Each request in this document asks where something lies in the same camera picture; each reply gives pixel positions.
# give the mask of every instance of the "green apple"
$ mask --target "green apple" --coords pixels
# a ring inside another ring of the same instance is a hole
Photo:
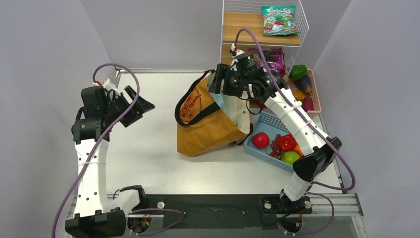
[[[291,165],[296,160],[300,159],[300,157],[301,156],[294,151],[287,151],[287,152],[284,152],[283,156],[281,157],[281,161]]]

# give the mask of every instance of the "black bag strap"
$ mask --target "black bag strap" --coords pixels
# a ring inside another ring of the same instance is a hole
[[[198,123],[199,121],[201,121],[202,119],[204,119],[205,117],[208,117],[209,115],[217,112],[217,110],[220,109],[217,102],[214,102],[214,103],[210,104],[208,107],[204,108],[200,113],[198,113],[187,124],[185,124],[182,121],[181,114],[180,114],[182,104],[187,100],[188,96],[193,92],[193,90],[197,86],[197,84],[199,84],[207,76],[208,73],[215,73],[215,72],[216,71],[214,69],[210,69],[210,70],[207,70],[206,72],[204,72],[204,74],[199,79],[197,79],[196,81],[194,81],[193,84],[191,84],[190,89],[188,89],[187,93],[181,98],[181,100],[179,100],[178,104],[175,107],[175,120],[180,126],[194,125],[194,124]]]
[[[241,142],[239,142],[239,143],[237,143],[236,141],[234,141],[233,143],[235,144],[235,145],[242,145],[244,142],[245,142],[245,140],[250,136],[250,135],[252,135],[252,132],[254,132],[254,125],[252,125],[252,123],[250,123],[250,133],[248,133],[248,135],[247,135],[247,137],[245,137],[244,138],[244,140],[243,141],[241,141]]]

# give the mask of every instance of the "red logo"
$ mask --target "red logo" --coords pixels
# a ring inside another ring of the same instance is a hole
[[[195,88],[188,96],[187,101],[181,107],[181,120],[190,122],[198,113],[201,112],[201,94]]]

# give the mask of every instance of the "blue plastic basket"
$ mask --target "blue plastic basket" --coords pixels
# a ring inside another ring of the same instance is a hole
[[[283,136],[290,133],[278,117],[262,112],[255,121],[254,132],[245,140],[245,153],[293,173],[292,165],[271,157],[266,153],[265,149],[259,150],[252,144],[251,138],[260,132],[266,133],[270,138],[270,141],[274,140],[277,134]],[[271,152],[270,147],[267,147],[266,149],[268,152]]]

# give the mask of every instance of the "green bell pepper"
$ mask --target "green bell pepper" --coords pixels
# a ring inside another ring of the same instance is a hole
[[[305,65],[299,64],[292,67],[292,70],[290,71],[290,77],[293,78],[293,80],[299,80],[303,78],[308,73],[308,68],[306,68]]]

